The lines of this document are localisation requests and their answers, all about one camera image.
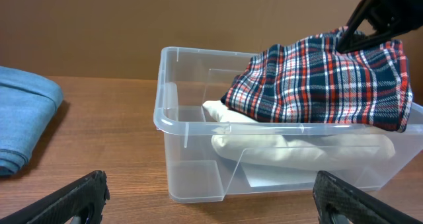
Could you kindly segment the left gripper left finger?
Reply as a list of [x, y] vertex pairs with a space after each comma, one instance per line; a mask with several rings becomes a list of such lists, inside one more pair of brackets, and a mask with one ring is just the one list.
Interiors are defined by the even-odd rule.
[[110, 192], [106, 173], [95, 170], [50, 195], [1, 219], [1, 224], [56, 224], [75, 217], [100, 224]]

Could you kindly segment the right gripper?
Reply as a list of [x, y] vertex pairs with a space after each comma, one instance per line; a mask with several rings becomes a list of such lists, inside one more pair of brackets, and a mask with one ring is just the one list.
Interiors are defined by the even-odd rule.
[[368, 49], [422, 26], [422, 0], [361, 0], [337, 42], [342, 54]]

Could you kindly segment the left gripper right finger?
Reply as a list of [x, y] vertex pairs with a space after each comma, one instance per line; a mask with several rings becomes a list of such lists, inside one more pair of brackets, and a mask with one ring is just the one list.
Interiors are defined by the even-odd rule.
[[323, 170], [317, 173], [313, 199], [320, 224], [422, 224]]

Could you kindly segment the plaid flannel cloth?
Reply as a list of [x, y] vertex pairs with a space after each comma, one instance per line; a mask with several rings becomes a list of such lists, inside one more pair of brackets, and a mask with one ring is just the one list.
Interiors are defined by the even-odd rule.
[[342, 54], [346, 27], [275, 44], [251, 57], [221, 102], [259, 122], [406, 129], [413, 93], [400, 40]]

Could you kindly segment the cream cloth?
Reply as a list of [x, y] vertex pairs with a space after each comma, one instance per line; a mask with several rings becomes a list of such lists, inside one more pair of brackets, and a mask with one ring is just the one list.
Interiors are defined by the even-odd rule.
[[211, 145], [219, 156], [253, 165], [346, 170], [388, 161], [396, 154], [393, 142], [379, 134], [286, 139], [282, 135], [230, 135], [227, 128], [218, 131]]

